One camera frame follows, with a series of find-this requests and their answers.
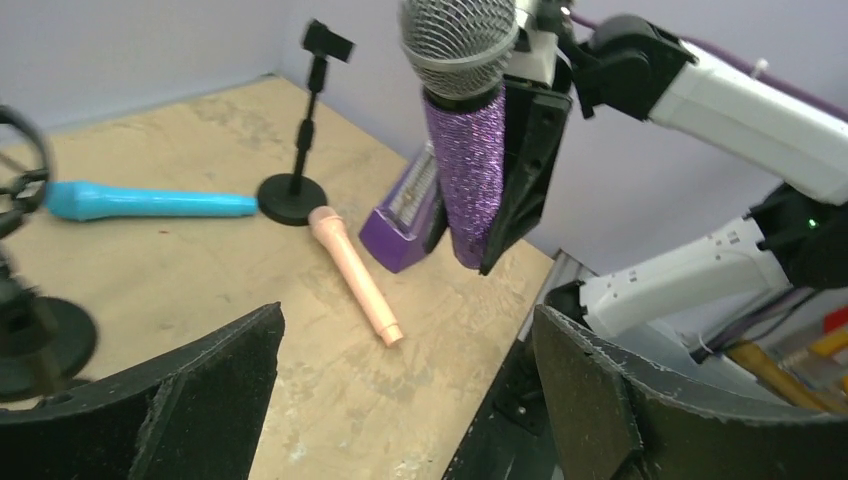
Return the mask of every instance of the silver microphone head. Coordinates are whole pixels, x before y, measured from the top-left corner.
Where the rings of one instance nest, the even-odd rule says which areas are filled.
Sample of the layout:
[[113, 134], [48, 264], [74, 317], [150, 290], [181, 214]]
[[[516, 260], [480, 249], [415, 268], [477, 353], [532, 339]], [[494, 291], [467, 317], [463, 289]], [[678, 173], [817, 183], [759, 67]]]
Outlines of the silver microphone head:
[[500, 83], [519, 27], [515, 0], [403, 0], [400, 30], [424, 87], [463, 100]]

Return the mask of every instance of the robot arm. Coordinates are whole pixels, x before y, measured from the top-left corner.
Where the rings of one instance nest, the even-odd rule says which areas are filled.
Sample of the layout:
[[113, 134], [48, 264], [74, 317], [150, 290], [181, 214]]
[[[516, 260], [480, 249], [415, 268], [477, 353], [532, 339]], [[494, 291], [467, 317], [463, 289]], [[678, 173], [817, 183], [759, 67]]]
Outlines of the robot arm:
[[583, 115], [608, 105], [687, 133], [784, 179], [710, 235], [622, 271], [553, 290], [546, 303], [610, 338], [747, 291], [848, 286], [848, 125], [625, 15], [566, 46]]
[[823, 203], [848, 201], [848, 125], [746, 75], [690, 43], [686, 63], [649, 113], [782, 178]]

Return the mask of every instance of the purple box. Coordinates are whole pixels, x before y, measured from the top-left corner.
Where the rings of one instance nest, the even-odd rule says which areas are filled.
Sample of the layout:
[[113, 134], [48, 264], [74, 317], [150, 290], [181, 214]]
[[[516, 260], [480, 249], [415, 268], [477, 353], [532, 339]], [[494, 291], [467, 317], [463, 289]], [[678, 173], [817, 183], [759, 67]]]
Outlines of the purple box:
[[424, 243], [435, 218], [438, 166], [428, 141], [359, 232], [368, 252], [392, 273], [427, 256]]

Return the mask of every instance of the black microphone stand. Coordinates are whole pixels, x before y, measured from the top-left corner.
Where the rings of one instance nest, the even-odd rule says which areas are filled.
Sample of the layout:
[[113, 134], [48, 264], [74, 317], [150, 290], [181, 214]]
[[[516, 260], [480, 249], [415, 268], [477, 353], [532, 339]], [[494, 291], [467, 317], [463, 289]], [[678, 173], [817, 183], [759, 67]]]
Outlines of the black microphone stand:
[[259, 186], [256, 197], [259, 209], [266, 217], [283, 225], [302, 227], [308, 224], [309, 213], [317, 207], [327, 205], [327, 195], [321, 185], [304, 176], [306, 155], [312, 148], [315, 136], [315, 104], [318, 94], [324, 90], [327, 76], [327, 57], [347, 63], [354, 44], [331, 32], [324, 24], [312, 20], [306, 28], [301, 42], [304, 50], [312, 53], [307, 88], [309, 104], [306, 117], [297, 132], [297, 156], [292, 173], [281, 173], [265, 179]]
[[[47, 195], [51, 177], [50, 151], [38, 129], [17, 111], [0, 105], [0, 125], [20, 132], [34, 148], [41, 166], [25, 171], [14, 160], [21, 176], [0, 195], [10, 197], [12, 208], [0, 213], [0, 239], [24, 225]], [[24, 192], [33, 190], [29, 196]], [[71, 386], [94, 354], [97, 329], [82, 308], [59, 298], [41, 296], [13, 272], [0, 250], [0, 401], [47, 396]]]

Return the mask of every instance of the black round base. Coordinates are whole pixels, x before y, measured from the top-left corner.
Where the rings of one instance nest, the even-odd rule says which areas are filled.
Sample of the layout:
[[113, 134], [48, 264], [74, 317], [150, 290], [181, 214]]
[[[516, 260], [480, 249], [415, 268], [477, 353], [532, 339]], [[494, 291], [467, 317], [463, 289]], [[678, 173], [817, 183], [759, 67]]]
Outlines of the black round base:
[[[60, 298], [43, 297], [58, 330], [51, 345], [62, 378], [70, 381], [85, 367], [97, 346], [97, 327], [82, 308]], [[0, 359], [0, 402], [16, 402], [39, 396], [32, 375], [17, 359]]]
[[256, 199], [259, 210], [271, 220], [292, 227], [309, 224], [309, 213], [327, 204], [327, 195], [321, 185], [302, 177], [300, 195], [289, 195], [289, 185], [293, 176], [281, 173], [268, 177], [259, 186]]

